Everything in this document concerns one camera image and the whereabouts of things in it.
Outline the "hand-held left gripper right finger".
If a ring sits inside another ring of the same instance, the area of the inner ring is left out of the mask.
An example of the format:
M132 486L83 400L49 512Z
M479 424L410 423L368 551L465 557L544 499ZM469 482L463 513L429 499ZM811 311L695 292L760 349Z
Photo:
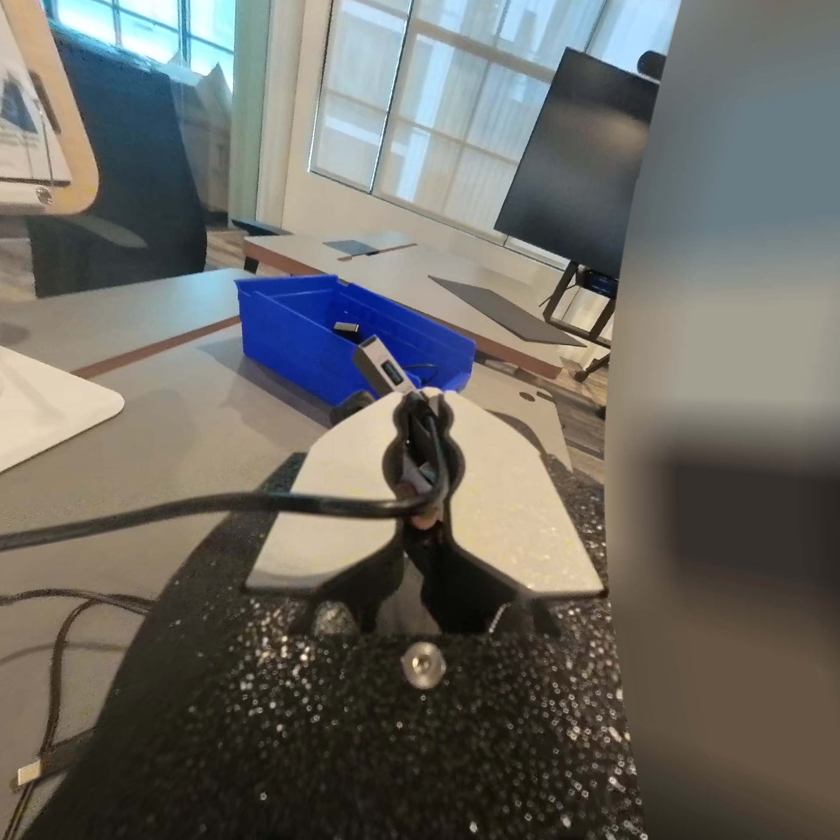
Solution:
M455 547L526 595L599 595L604 584L546 470L518 430L454 391L422 390L456 456Z

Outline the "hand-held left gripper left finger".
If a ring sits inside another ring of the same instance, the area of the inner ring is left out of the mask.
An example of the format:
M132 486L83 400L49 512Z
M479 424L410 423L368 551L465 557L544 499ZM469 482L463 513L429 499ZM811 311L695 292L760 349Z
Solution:
M427 489L406 453L404 396L385 396L330 429L311 447L293 485L302 495L352 500L395 499L397 488ZM388 548L396 520L281 512L245 583L247 590L313 590Z

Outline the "silver usb hub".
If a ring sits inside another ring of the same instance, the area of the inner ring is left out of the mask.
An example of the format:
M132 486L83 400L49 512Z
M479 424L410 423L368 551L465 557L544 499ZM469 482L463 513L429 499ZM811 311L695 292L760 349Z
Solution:
M377 398L406 395L417 388L380 338L375 335L355 348L352 362Z

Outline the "blue plastic bin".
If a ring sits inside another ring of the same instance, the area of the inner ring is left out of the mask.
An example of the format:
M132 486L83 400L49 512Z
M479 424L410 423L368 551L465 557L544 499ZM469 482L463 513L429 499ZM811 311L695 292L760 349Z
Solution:
M244 353L330 406L371 388L352 362L356 346L375 335L416 387L461 392L473 371L472 339L384 296L336 276L238 279ZM362 340L333 332L360 325Z

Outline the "black monitor on rolling stand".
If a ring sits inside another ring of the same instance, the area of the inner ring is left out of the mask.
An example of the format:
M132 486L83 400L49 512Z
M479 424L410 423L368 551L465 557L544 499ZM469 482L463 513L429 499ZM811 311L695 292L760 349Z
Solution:
M603 337L616 308L629 214L666 56L649 50L632 73L567 48L503 200L494 230L567 259L546 302L544 321L576 286L603 297L588 330L560 329L607 349L574 374L584 382L609 365Z

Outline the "black office chair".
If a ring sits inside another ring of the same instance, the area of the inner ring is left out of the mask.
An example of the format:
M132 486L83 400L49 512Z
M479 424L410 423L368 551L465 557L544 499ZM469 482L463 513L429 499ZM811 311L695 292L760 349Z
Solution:
M37 299L204 271L212 222L281 234L228 214L233 92L221 66L202 76L58 24L51 33L98 191L83 212L27 217Z

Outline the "large paned window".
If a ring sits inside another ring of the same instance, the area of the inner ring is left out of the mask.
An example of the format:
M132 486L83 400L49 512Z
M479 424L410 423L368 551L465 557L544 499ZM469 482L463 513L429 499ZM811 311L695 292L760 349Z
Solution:
M567 49L636 72L679 1L338 1L310 173L520 253L494 231Z

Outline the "instruction sign stand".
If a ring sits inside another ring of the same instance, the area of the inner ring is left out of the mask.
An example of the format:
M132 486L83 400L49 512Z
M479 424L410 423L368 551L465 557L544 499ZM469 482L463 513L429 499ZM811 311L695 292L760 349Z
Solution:
M87 210L98 167L39 2L2 2L1 204L4 216L68 218ZM119 415L123 397L1 349L4 473Z

